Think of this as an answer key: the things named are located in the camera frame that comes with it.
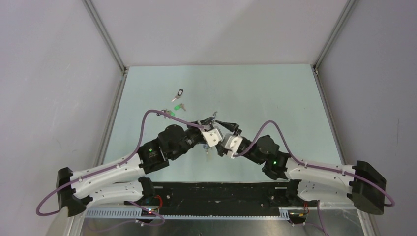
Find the black base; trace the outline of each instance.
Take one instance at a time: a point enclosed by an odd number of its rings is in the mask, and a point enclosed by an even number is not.
[[[160,214],[194,216],[277,216],[279,207],[302,207],[304,201],[288,182],[264,183],[180,183],[154,182],[163,200]],[[157,206],[154,198],[147,205]],[[308,203],[316,206],[316,201]]]
[[[387,180],[369,163],[357,161],[353,169],[356,175],[370,180],[385,190]],[[382,215],[384,213],[385,196],[383,193],[357,178],[351,181],[349,185],[352,186],[352,194],[347,194],[347,197],[353,201],[356,208],[374,215]]]
[[[57,188],[70,182],[70,177],[73,175],[72,170],[68,167],[62,168],[58,171]],[[74,196],[75,190],[71,186],[67,186],[58,191],[58,205],[61,210],[63,207],[68,207],[68,217],[78,215],[86,210],[86,205],[92,201],[90,196],[83,199],[78,199]]]

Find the key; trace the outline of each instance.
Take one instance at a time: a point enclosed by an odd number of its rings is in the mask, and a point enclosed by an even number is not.
[[[175,116],[175,113],[173,113],[172,111],[170,111],[170,110],[167,110],[167,112],[166,112],[167,114],[169,114],[169,115],[172,115],[173,117]]]
[[[168,111],[168,109],[164,109],[164,110],[161,110],[163,113],[165,113],[165,114],[170,114],[170,112],[171,111]]]
[[[174,107],[174,110],[176,110],[176,111],[178,111],[179,109],[183,109],[184,111],[185,111],[185,107],[184,107],[184,104],[179,104],[179,105],[176,105],[175,107]]]
[[[182,89],[178,90],[178,93],[175,95],[174,99],[172,99],[171,102],[173,102],[173,101],[175,101],[177,99],[180,99],[181,96],[182,96],[182,92],[184,92],[184,90],[182,90]]]

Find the light blue table surface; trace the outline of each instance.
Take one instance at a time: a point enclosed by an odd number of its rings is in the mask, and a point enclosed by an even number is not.
[[[183,96],[171,102],[179,89],[184,90]],[[185,105],[186,112],[174,111],[179,103]],[[219,120],[240,124],[242,135],[250,140],[272,119],[296,156],[341,163],[308,64],[130,67],[104,163],[134,150],[145,111],[166,108],[188,121],[205,119],[217,111]],[[150,114],[143,142],[155,139],[175,123]],[[263,134],[271,135],[280,150],[286,151],[273,125]],[[147,176],[152,181],[271,181],[261,168],[244,157],[219,157],[215,148],[206,155],[203,147],[197,146],[170,161],[169,167]]]

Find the robotic arm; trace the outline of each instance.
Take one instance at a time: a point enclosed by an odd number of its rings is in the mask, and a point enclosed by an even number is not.
[[[153,184],[145,175],[169,166],[169,160],[176,160],[195,145],[207,144],[216,147],[220,156],[242,155],[263,164],[262,171],[269,178],[289,180],[304,201],[353,201],[362,211],[383,214],[385,197],[378,188],[384,191],[386,180],[366,162],[358,161],[356,166],[300,162],[291,153],[279,151],[279,145],[269,135],[255,143],[242,137],[235,123],[209,117],[190,124],[194,125],[187,125],[185,131],[178,125],[168,126],[156,139],[140,146],[133,156],[84,171],[72,172],[68,167],[59,170],[57,188],[68,185],[57,191],[60,209],[67,207],[71,217],[93,205],[153,198]],[[232,133],[223,136],[216,124]]]

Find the purple cable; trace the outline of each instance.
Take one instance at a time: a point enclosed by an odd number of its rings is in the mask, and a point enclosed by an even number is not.
[[[146,208],[144,208],[143,206],[140,206],[140,205],[136,204],[135,202],[132,202],[132,201],[128,201],[128,202],[130,202],[131,204],[133,204],[133,205],[135,205],[135,206],[139,207],[140,209],[142,209],[142,210],[144,210],[144,211],[148,211]],[[141,224],[144,224],[144,225],[149,225],[149,226],[160,226],[160,225],[162,225],[162,224],[164,224],[164,223],[165,223],[165,218],[164,218],[162,215],[160,215],[160,214],[158,214],[158,213],[156,213],[156,212],[152,212],[152,214],[154,214],[154,215],[158,216],[158,217],[162,220],[162,222],[161,222],[161,223],[158,223],[158,224],[152,224],[152,223],[145,223],[145,222],[143,222],[143,221],[138,220],[138,223],[140,222]],[[115,228],[117,228],[117,227],[119,227],[119,226],[121,226],[121,225],[128,224],[128,223],[136,223],[136,220],[126,220],[126,221],[123,221],[123,222],[121,222],[121,223],[118,223],[118,224],[116,224],[116,225],[113,225],[112,227],[109,227],[109,228],[104,229],[104,230],[95,230],[95,229],[92,229],[92,228],[90,227],[90,225],[87,223],[87,228],[88,228],[88,230],[90,230],[90,231],[92,231],[92,232],[95,232],[95,233],[102,233],[102,232],[107,232],[107,231],[110,231],[110,230],[112,230],[112,229],[115,229]]]
[[[320,211],[320,200],[317,201],[317,214],[319,215],[319,220],[320,220],[320,224],[322,225],[323,233],[325,233],[325,236],[328,236],[325,225],[323,224],[322,212]]]
[[[40,212],[40,208],[42,207],[42,205],[52,196],[52,195],[54,195],[54,194],[56,194],[56,193],[58,193],[58,191],[60,191],[60,190],[62,190],[63,188],[65,188],[65,187],[67,187],[67,186],[70,186],[70,185],[72,185],[73,183],[76,183],[76,182],[78,182],[79,181],[79,179],[82,179],[82,180],[84,180],[84,179],[87,179],[87,178],[89,178],[89,177],[91,177],[91,176],[95,176],[95,175],[98,175],[98,174],[101,174],[101,173],[103,173],[103,172],[106,172],[106,171],[109,171],[109,170],[112,170],[112,169],[114,169],[114,168],[116,168],[117,167],[117,165],[119,165],[119,166],[121,166],[121,165],[123,165],[124,163],[126,163],[126,162],[128,162],[136,153],[137,153],[137,151],[138,151],[138,149],[139,149],[139,147],[141,146],[141,142],[142,142],[142,137],[143,137],[143,132],[144,132],[144,127],[145,127],[145,120],[146,120],[146,117],[148,116],[148,114],[149,113],[157,113],[157,114],[160,114],[160,115],[163,115],[163,116],[166,116],[166,117],[168,117],[168,118],[171,118],[171,119],[173,119],[173,120],[176,120],[176,121],[178,121],[178,122],[180,122],[180,123],[183,123],[183,124],[186,124],[186,125],[189,125],[189,126],[192,126],[192,127],[196,127],[196,128],[203,128],[203,126],[202,125],[198,125],[198,124],[194,124],[194,123],[191,123],[191,122],[187,122],[187,121],[185,121],[185,120],[181,120],[181,119],[179,119],[179,118],[177,118],[177,117],[173,117],[173,116],[171,116],[171,115],[169,115],[169,114],[166,114],[166,113],[164,113],[164,112],[161,112],[161,111],[158,111],[158,110],[148,110],[147,112],[145,112],[145,114],[144,114],[144,116],[143,116],[143,118],[142,118],[142,124],[141,124],[141,133],[140,133],[140,135],[139,135],[139,142],[138,142],[138,144],[136,145],[136,148],[135,148],[135,150],[132,152],[132,154],[130,154],[125,160],[123,160],[123,161],[121,161],[121,162],[119,162],[118,164],[116,164],[116,165],[114,165],[114,166],[110,166],[110,167],[107,167],[107,168],[105,168],[105,169],[102,169],[102,170],[99,170],[99,171],[96,171],[96,172],[92,172],[92,173],[90,173],[90,174],[87,174],[87,175],[85,175],[85,176],[81,176],[80,178],[77,178],[77,179],[74,179],[73,181],[70,181],[70,182],[68,182],[68,183],[66,183],[66,184],[63,184],[63,185],[61,185],[60,187],[58,187],[57,189],[55,189],[54,191],[52,191],[52,192],[50,192],[48,195],[46,195],[46,197],[44,198],[44,199],[42,199],[41,201],[40,201],[40,203],[38,204],[38,206],[36,207],[36,214],[37,215],[39,215],[39,216],[49,216],[49,215],[53,215],[53,214],[56,214],[56,213],[58,213],[59,212],[59,210],[56,210],[56,211],[52,211],[52,212],[48,212],[48,213],[42,213],[42,212]]]
[[[304,224],[304,226],[308,226],[308,225],[311,225],[311,226],[314,226],[314,227],[316,227],[318,230],[320,230],[320,231],[322,231],[323,233],[324,233],[324,231],[323,231],[323,228],[322,227],[320,227],[320,226],[318,226],[318,225],[316,225],[316,224],[313,224],[313,223],[305,223]]]
[[[279,128],[279,126],[278,126],[278,124],[275,122],[275,121],[273,121],[273,120],[268,120],[268,121],[266,121],[262,126],[261,126],[261,128],[259,129],[259,131],[258,131],[258,133],[256,133],[256,135],[255,135],[255,137],[254,137],[254,139],[253,139],[253,141],[250,143],[250,145],[244,150],[244,151],[242,151],[241,153],[239,153],[239,154],[235,154],[234,155],[234,157],[238,157],[238,156],[242,156],[242,155],[245,155],[254,145],[255,145],[255,143],[256,143],[256,141],[258,140],[258,138],[259,138],[259,136],[260,136],[260,134],[261,134],[261,132],[262,132],[262,130],[265,128],[265,126],[267,125],[267,124],[269,124],[269,123],[272,123],[273,125],[275,125],[275,128],[278,130],[278,132],[279,132],[279,135],[281,136],[281,139],[282,139],[282,142],[284,143],[284,146],[285,146],[285,148],[287,149],[287,151],[288,151],[288,153],[291,155],[291,157],[295,160],[295,162],[297,162],[298,164],[300,164],[300,165],[302,165],[302,166],[304,166],[304,167],[311,167],[311,168],[314,168],[314,169],[319,169],[319,170],[325,170],[325,171],[331,171],[331,172],[336,172],[336,173],[339,173],[339,174],[342,174],[342,175],[348,175],[348,176],[352,176],[352,177],[354,177],[354,178],[357,178],[357,179],[360,179],[360,180],[362,180],[362,181],[364,181],[364,182],[366,182],[366,183],[368,183],[369,185],[371,185],[372,187],[374,187],[374,188],[376,188],[376,189],[378,189],[378,191],[380,191],[382,194],[384,194],[388,199],[389,199],[389,201],[391,202],[390,204],[384,204],[386,207],[393,207],[393,206],[395,206],[395,201],[394,201],[394,199],[391,197],[391,195],[389,195],[385,190],[383,190],[381,187],[379,187],[378,185],[376,185],[376,184],[374,184],[374,183],[372,183],[371,181],[369,181],[369,180],[367,180],[367,179],[365,179],[365,178],[363,178],[362,176],[358,176],[358,175],[355,175],[355,174],[353,174],[353,173],[349,173],[349,172],[343,172],[342,170],[338,170],[338,169],[333,169],[333,168],[329,168],[329,167],[324,167],[324,166],[317,166],[317,165],[311,165],[311,164],[305,164],[304,162],[302,162],[302,161],[300,161],[300,160],[298,160],[297,158],[296,158],[296,156],[294,156],[294,154],[291,152],[291,150],[290,150],[290,147],[288,147],[288,144],[287,144],[287,141],[285,140],[285,138],[284,138],[284,135],[282,134],[282,132],[281,132],[281,129]]]

